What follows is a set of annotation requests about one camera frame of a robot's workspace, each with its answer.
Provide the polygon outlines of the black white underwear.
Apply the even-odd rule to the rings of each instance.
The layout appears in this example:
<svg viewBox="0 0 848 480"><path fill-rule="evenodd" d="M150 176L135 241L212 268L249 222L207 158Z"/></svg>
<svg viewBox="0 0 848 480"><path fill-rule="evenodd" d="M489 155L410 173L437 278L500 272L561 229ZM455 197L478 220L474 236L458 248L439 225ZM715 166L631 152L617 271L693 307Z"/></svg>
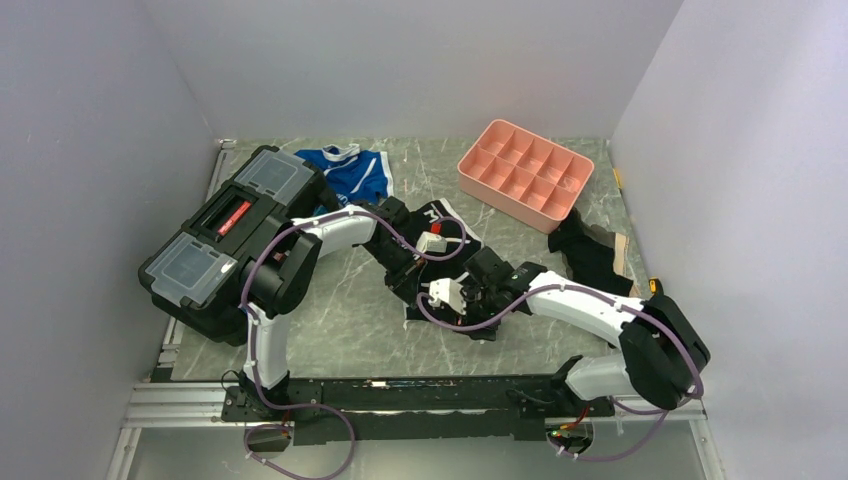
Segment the black white underwear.
<svg viewBox="0 0 848 480"><path fill-rule="evenodd" d="M420 288L417 292L405 292L404 315L407 320L424 321L423 315L416 303L418 293L428 293L431 281L450 278L465 286L469 276L463 264L473 254L485 247L482 239L468 227L451 204L445 199L437 199L423 204L421 207L403 216L395 229L404 239L416 249L420 234L429 229L433 223L441 223L441 235L447 240L447 251L444 254L429 254L442 257L448 255L448 260L437 262L426 261L426 266L420 276Z"/></svg>

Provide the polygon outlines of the pink divided organizer tray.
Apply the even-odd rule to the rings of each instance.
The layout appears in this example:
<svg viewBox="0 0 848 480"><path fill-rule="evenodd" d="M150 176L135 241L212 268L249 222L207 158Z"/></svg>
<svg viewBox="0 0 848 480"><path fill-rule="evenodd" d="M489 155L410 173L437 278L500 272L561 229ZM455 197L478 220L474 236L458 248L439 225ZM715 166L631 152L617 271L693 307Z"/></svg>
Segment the pink divided organizer tray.
<svg viewBox="0 0 848 480"><path fill-rule="evenodd" d="M457 166L463 192L544 234L566 219L594 169L588 157L503 119Z"/></svg>

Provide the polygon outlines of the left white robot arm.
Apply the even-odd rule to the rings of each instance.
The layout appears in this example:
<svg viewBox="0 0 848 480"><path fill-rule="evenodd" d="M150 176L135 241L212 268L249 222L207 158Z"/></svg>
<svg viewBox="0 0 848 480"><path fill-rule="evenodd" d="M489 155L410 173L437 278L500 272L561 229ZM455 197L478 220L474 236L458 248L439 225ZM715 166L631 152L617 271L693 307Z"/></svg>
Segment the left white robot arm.
<svg viewBox="0 0 848 480"><path fill-rule="evenodd" d="M258 417L272 420L286 409L288 316L305 297L322 257L362 246L384 268L396 294L408 290L405 284L428 261L443 257L420 250L403 236L401 226L408 217L405 204L396 198L381 205L349 205L295 219L263 250L241 293L248 340L240 382L250 391L247 404Z"/></svg>

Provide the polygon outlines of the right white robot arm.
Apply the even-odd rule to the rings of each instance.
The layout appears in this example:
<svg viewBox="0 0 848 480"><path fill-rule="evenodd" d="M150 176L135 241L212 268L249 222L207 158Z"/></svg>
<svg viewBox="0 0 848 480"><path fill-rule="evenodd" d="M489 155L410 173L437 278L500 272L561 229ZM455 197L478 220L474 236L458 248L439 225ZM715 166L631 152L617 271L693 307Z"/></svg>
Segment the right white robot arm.
<svg viewBox="0 0 848 480"><path fill-rule="evenodd" d="M462 291L464 326L489 326L520 311L563 321L614 347L604 356L575 355L556 371L550 392L560 413L574 415L591 401L620 395L669 411L702 396L711 354L669 296L605 293L540 264L514 267L489 247L463 267L472 280Z"/></svg>

